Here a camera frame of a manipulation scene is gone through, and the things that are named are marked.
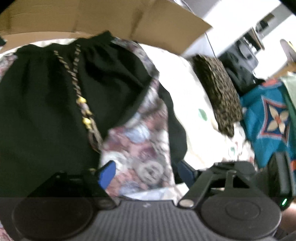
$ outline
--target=floral fabric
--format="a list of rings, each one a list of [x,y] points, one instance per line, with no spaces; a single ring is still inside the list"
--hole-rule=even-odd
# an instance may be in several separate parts
[[[100,164],[116,162],[116,175],[106,189],[110,196],[131,194],[175,184],[170,162],[168,110],[158,96],[158,71],[135,42],[116,38],[134,53],[153,80],[135,115],[123,126],[109,130]]]
[[[1,222],[0,222],[0,241],[13,241],[4,230]]]
[[[6,71],[9,69],[9,67],[13,64],[13,62],[17,59],[17,56],[13,53],[4,55],[0,59],[0,81],[2,80],[2,77],[5,75]]]
[[[255,153],[250,141],[247,140],[245,131],[239,122],[234,123],[234,136],[225,137],[226,153],[222,161],[248,161],[256,167]]]

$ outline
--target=chain strap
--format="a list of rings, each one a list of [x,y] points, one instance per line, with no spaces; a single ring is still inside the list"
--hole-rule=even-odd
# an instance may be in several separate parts
[[[103,139],[94,121],[93,113],[89,110],[89,106],[87,104],[86,99],[82,97],[81,89],[79,87],[77,79],[80,52],[80,45],[77,44],[73,61],[73,69],[71,70],[64,58],[59,55],[59,52],[57,50],[54,50],[54,54],[58,57],[59,61],[64,65],[67,72],[72,77],[72,84],[77,95],[76,103],[79,106],[82,113],[82,122],[85,125],[86,129],[88,129],[89,131],[89,142],[96,152],[101,152]]]

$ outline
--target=cardboard flap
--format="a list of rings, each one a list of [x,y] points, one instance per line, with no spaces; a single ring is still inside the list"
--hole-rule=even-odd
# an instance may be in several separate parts
[[[10,34],[72,32],[80,0],[16,0],[9,10]]]
[[[181,54],[209,28],[168,0],[16,0],[0,15],[0,34],[8,40],[5,49],[30,40],[109,30],[116,37]]]
[[[76,31],[130,39],[150,0],[81,0]]]
[[[177,4],[156,0],[145,11],[132,39],[181,54],[210,27]]]

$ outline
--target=ridged plastic surface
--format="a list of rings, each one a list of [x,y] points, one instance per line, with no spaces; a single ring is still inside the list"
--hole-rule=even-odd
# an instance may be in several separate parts
[[[199,220],[194,211],[177,208],[172,201],[122,201],[101,211],[92,225],[70,241],[215,241],[221,237]]]

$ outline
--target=green light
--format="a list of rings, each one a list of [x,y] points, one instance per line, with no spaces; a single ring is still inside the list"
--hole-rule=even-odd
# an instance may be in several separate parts
[[[288,200],[288,199],[286,198],[286,199],[282,202],[281,205],[284,206],[284,205],[286,204],[287,200]]]

